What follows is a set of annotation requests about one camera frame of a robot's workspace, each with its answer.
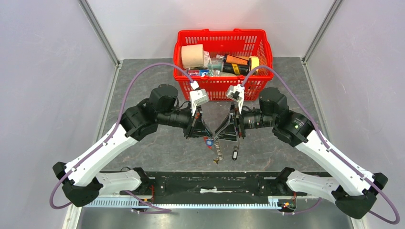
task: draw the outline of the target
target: yellow tape roll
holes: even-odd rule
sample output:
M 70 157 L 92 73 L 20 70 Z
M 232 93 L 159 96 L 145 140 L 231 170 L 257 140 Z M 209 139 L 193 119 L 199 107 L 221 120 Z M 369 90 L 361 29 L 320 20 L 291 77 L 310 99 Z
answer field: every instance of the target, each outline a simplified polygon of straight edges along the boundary
M 249 71 L 251 71 L 252 69 L 254 69 L 254 68 L 256 68 L 257 66 L 260 65 L 260 61 L 259 61 L 259 58 L 257 56 L 250 56 L 249 61 L 250 61 L 250 69 L 249 69 Z

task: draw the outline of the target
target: metal frame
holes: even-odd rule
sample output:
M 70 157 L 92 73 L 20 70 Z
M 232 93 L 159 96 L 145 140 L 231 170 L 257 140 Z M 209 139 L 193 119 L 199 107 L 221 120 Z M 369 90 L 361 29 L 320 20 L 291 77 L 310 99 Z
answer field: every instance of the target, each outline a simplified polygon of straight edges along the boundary
M 318 94 L 315 91 L 314 84 L 312 83 L 311 75 L 310 75 L 310 73 L 308 71 L 307 64 L 304 63 L 303 60 L 301 62 L 302 62 L 302 66 L 304 67 L 305 76 L 307 77 L 309 90 L 311 91 L 312 99 L 314 100 L 315 109 L 316 109 L 316 111 L 318 113 L 318 119 L 319 119 L 320 127 L 322 129 L 322 133 L 323 133 L 323 135 L 325 135 L 325 137 L 327 139 L 330 139 L 329 134 L 328 134 L 329 133 L 328 127 L 326 126 L 326 122 L 325 122 L 325 118 L 324 118 L 325 115 L 324 115 L 324 112 L 323 112 L 323 110 L 322 110 L 322 108 L 320 106 L 319 99 L 318 99 L 318 96 L 317 96 Z
M 101 28 L 100 23 L 98 23 L 98 20 L 94 15 L 94 12 L 90 7 L 90 4 L 87 2 L 87 0 L 78 0 L 78 2 L 82 7 L 83 11 L 85 12 L 90 24 L 94 28 L 94 31 L 96 32 L 97 36 L 100 38 L 101 43 L 104 45 L 108 55 L 111 58 L 111 61 L 116 65 L 116 67 L 118 67 L 120 61 L 117 55 L 115 54 L 113 48 L 111 47 L 111 44 L 108 41 L 103 29 Z
M 322 39 L 323 34 L 325 33 L 326 29 L 328 28 L 330 22 L 332 21 L 333 17 L 336 15 L 339 7 L 343 0 L 335 0 L 330 7 L 328 13 L 326 14 L 325 19 L 323 20 L 321 26 L 319 27 L 318 32 L 316 33 L 314 39 L 309 45 L 307 52 L 305 53 L 304 57 L 302 58 L 303 62 L 306 64 L 310 59 L 312 53 L 314 52 L 315 48 L 318 46 L 319 41 Z
M 109 110 L 109 107 L 111 105 L 111 99 L 112 99 L 112 94 L 114 92 L 114 88 L 117 82 L 117 77 L 119 74 L 119 71 L 121 69 L 122 66 L 122 62 L 118 59 L 117 55 L 115 54 L 110 42 L 108 41 L 106 35 L 104 34 L 103 29 L 101 28 L 97 18 L 95 17 L 89 3 L 87 2 L 87 0 L 78 0 L 80 6 L 82 7 L 83 11 L 85 12 L 89 22 L 91 23 L 92 27 L 94 28 L 97 36 L 99 37 L 99 39 L 101 40 L 102 44 L 104 45 L 104 48 L 106 49 L 108 55 L 111 58 L 111 61 L 116 65 L 116 71 L 111 83 L 111 87 L 108 93 L 108 97 L 106 100 L 106 105 L 104 108 L 104 112 L 103 112 L 103 116 L 100 120 L 100 124 L 98 127 L 98 132 L 97 132 L 97 136 L 94 140 L 94 142 L 99 139 L 102 134 L 103 134 L 103 129 L 105 126 L 105 122 L 107 119 L 107 113 Z M 315 103 L 315 107 L 319 116 L 319 120 L 320 120 L 320 125 L 322 127 L 323 133 L 324 135 L 330 139 L 330 137 L 328 136 L 328 128 L 326 126 L 326 122 L 324 120 L 324 113 L 323 110 L 320 106 L 318 97 L 317 97 L 317 93 L 314 89 L 312 80 L 311 80 L 311 75 L 309 73 L 308 70 L 308 60 L 310 59 L 311 55 L 313 54 L 313 52 L 315 51 L 316 47 L 318 46 L 320 40 L 322 39 L 326 29 L 328 28 L 330 22 L 332 21 L 333 17 L 336 15 L 337 10 L 339 9 L 339 7 L 341 6 L 341 3 L 343 2 L 343 0 L 335 0 L 331 6 L 331 8 L 329 9 L 324 21 L 322 22 L 320 28 L 318 29 L 314 39 L 312 40 L 310 46 L 308 47 L 308 50 L 306 51 L 304 57 L 302 58 L 302 64 L 304 67 L 304 72 L 305 75 L 307 77 L 307 81 L 309 84 L 309 88 Z M 78 208 L 74 205 L 69 206 L 65 219 L 64 219 L 64 224 L 63 224 L 63 229 L 76 229 L 78 222 L 79 222 L 79 218 L 80 218 L 80 214 L 81 214 L 81 210 L 82 208 Z M 364 224 L 364 221 L 361 220 L 357 220 L 357 219 L 352 219 L 352 223 L 355 229 L 365 229 L 366 226 Z

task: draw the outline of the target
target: gray mat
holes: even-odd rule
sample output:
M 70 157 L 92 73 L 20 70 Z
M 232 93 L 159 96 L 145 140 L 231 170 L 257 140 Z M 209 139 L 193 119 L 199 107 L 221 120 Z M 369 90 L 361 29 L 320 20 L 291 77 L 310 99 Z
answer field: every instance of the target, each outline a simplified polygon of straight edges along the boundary
M 140 69 L 156 62 L 172 62 L 172 59 L 124 60 L 114 89 L 104 133 L 116 121 L 124 93 L 133 76 Z M 273 66 L 318 120 L 300 59 L 274 58 Z M 180 103 L 185 101 L 172 73 L 173 69 L 168 66 L 158 66 L 146 71 L 132 87 L 126 108 L 135 106 L 142 99 L 149 97 L 150 91 L 162 83 L 175 86 L 179 90 Z M 267 87 L 270 86 L 278 87 L 287 95 L 291 110 L 302 113 L 278 79 L 274 78 L 269 82 Z M 213 131 L 226 117 L 229 105 L 230 102 L 209 102 L 202 106 L 204 120 Z M 259 107 L 258 101 L 245 102 L 245 105 Z M 311 158 L 275 138 L 271 128 L 247 130 L 236 161 L 231 159 L 234 142 L 220 142 L 224 160 L 216 165 L 213 162 L 216 154 L 205 145 L 202 138 L 186 140 L 180 128 L 160 125 L 157 132 L 117 156 L 105 170 L 120 170 L 128 166 L 142 167 L 145 171 L 280 171 L 284 167 L 300 171 L 324 171 Z

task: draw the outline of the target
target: white bracket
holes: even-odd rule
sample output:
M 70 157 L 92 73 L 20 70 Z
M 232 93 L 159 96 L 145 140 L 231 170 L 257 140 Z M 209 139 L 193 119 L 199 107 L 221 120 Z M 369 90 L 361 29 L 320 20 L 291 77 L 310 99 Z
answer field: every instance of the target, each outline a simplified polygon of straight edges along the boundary
M 210 98 L 208 97 L 208 94 L 205 89 L 191 91 L 190 92 L 190 102 L 191 102 L 191 109 L 192 109 L 191 115 L 195 114 L 195 111 L 197 110 L 198 106 L 201 106 L 204 103 L 207 103 L 209 101 L 210 101 Z
M 194 82 L 190 83 L 190 86 L 191 86 L 191 88 L 192 88 L 193 90 L 195 90 L 195 89 L 197 89 L 197 88 L 200 87 L 200 86 L 198 85 L 198 82 L 197 82 L 197 81 L 194 81 Z
M 240 84 L 229 86 L 226 97 L 238 103 L 238 110 L 240 112 L 242 110 L 243 101 L 245 100 L 245 87 L 242 87 Z
M 96 178 L 103 187 L 99 195 L 111 195 L 122 190 L 135 190 L 141 184 L 140 176 L 134 170 L 118 173 L 97 173 Z

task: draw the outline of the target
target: gray floor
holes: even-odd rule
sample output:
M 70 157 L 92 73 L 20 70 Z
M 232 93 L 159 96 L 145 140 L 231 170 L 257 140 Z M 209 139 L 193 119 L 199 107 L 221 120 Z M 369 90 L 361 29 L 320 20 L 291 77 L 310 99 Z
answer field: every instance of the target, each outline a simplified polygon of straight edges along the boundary
M 299 199 L 298 210 L 314 205 Z M 349 217 L 327 201 L 310 212 L 282 216 L 262 209 L 173 209 L 170 214 L 138 215 L 126 208 L 83 208 L 78 229 L 352 229 Z
M 116 121 L 123 95 L 135 73 L 156 62 L 172 62 L 172 59 L 124 60 L 114 89 L 104 133 Z M 317 120 L 318 115 L 300 59 L 275 58 L 273 65 Z M 179 100 L 182 103 L 184 96 L 172 73 L 173 69 L 168 66 L 158 66 L 146 71 L 132 87 L 126 108 L 149 97 L 150 91 L 161 83 L 175 86 L 179 90 Z M 302 112 L 278 79 L 269 82 L 267 87 L 270 86 L 278 87 L 287 95 L 291 110 Z M 229 102 L 209 102 L 202 106 L 204 119 L 212 130 L 215 130 L 225 118 L 229 104 Z M 259 107 L 257 101 L 245 102 L 245 105 Z M 213 162 L 215 153 L 207 148 L 202 138 L 186 140 L 180 128 L 161 125 L 156 133 L 145 137 L 117 156 L 105 170 L 120 170 L 128 166 L 142 167 L 145 171 L 280 171 L 284 167 L 300 171 L 323 171 L 311 158 L 277 140 L 271 128 L 247 130 L 246 135 L 241 142 L 236 161 L 231 159 L 234 143 L 221 141 L 224 160 L 216 165 Z

